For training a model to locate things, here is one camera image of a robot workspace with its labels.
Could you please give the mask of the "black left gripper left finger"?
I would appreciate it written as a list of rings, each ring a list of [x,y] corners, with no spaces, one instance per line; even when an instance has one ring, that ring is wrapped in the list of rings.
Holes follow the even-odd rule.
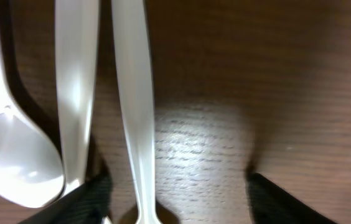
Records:
[[[109,214],[112,181],[104,173],[19,224],[99,224]]]

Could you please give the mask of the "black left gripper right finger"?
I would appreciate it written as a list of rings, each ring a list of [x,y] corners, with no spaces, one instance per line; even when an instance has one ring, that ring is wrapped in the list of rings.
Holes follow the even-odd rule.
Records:
[[[335,224],[259,173],[246,176],[246,191],[255,224]]]

